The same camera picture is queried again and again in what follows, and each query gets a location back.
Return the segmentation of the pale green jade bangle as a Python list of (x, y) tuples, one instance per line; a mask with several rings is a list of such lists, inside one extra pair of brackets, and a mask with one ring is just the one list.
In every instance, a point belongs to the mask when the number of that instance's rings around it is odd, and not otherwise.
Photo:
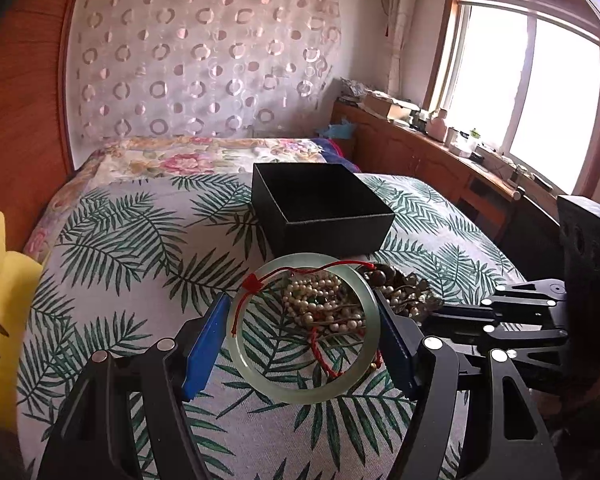
[(240, 284), (226, 348), (242, 379), (283, 404), (317, 404), (381, 363), (376, 266), (313, 252), (276, 258)]

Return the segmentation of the black square jewelry box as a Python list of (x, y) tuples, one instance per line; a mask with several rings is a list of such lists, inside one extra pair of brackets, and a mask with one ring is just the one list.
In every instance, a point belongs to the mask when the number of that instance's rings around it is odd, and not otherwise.
[(251, 205), (276, 257), (369, 255), (380, 248), (396, 218), (358, 174), (341, 164), (255, 164)]

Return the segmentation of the blue blanket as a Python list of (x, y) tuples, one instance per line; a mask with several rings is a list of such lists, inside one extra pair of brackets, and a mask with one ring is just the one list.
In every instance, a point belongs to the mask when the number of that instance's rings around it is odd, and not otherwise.
[(321, 149), (322, 157), (329, 164), (339, 164), (355, 174), (360, 172), (360, 168), (358, 168), (358, 166), (343, 156), (341, 148), (337, 143), (334, 142), (334, 140), (329, 138), (313, 138), (312, 142)]

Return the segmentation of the window with red frame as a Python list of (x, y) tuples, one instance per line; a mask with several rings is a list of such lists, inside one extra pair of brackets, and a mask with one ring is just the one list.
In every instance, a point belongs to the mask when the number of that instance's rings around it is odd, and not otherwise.
[(444, 0), (422, 107), (540, 176), (600, 180), (600, 20), (584, 0)]

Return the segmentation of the yellow plush toy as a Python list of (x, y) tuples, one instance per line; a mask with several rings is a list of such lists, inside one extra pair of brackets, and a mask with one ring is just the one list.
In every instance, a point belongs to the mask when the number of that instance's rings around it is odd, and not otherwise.
[(6, 248), (0, 211), (0, 429), (17, 431), (17, 372), (30, 307), (43, 267)]

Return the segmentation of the wooden side cabinet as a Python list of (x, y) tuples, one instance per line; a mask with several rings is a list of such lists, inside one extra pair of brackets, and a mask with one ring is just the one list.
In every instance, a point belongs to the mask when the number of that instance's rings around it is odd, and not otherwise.
[(366, 174), (413, 177), (427, 183), (457, 206), (496, 242), (503, 234), (515, 192), (503, 180), (441, 143), (384, 118), (337, 101), (332, 122), (355, 125), (344, 156)]

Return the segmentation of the cardboard box on cabinet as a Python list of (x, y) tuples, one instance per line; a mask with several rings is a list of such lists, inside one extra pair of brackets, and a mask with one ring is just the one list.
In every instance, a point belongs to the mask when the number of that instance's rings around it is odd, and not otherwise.
[(408, 116), (419, 112), (417, 104), (395, 99), (379, 91), (367, 92), (360, 103), (360, 107), (387, 119), (407, 120)]

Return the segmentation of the wooden wardrobe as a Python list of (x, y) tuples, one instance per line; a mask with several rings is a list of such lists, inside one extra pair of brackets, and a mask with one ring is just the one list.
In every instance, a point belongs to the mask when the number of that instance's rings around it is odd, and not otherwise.
[(66, 65), (76, 0), (0, 0), (0, 211), (20, 250), (73, 177)]

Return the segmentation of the sheer circle pattern curtain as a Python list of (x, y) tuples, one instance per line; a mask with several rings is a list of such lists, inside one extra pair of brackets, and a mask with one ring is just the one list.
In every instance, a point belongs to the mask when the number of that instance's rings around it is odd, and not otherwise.
[(340, 44), (339, 0), (76, 0), (73, 161), (130, 136), (307, 136)]

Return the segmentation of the teal tissue pack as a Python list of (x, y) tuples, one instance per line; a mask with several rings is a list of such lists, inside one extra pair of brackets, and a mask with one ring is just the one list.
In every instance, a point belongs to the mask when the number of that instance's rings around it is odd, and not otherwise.
[(356, 124), (343, 117), (338, 124), (329, 124), (325, 128), (317, 129), (316, 134), (322, 139), (350, 140), (354, 136), (355, 129)]

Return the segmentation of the floral quilt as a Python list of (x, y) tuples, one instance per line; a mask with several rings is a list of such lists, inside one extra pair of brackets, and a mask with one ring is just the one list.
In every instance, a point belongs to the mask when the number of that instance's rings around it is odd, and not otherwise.
[(23, 252), (42, 263), (82, 195), (112, 182), (197, 174), (250, 174), (256, 162), (326, 162), (312, 139), (131, 136), (94, 151), (52, 197)]

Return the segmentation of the white bottle on sill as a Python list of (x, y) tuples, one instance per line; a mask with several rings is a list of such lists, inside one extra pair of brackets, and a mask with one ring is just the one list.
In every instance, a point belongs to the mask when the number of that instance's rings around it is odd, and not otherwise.
[(444, 108), (439, 108), (429, 119), (426, 125), (426, 133), (430, 138), (438, 142), (444, 142), (448, 126), (446, 125), (448, 111)]

